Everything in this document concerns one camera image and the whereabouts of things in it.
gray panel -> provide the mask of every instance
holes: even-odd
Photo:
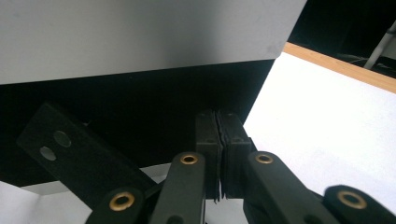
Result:
[[[305,0],[0,0],[0,84],[274,59]]]

wooden edge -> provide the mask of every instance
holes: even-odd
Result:
[[[396,79],[367,70],[356,65],[345,63],[332,57],[305,49],[300,46],[286,43],[284,52],[308,62],[320,65],[347,77],[352,77],[367,84],[376,86],[385,91],[396,93]]]

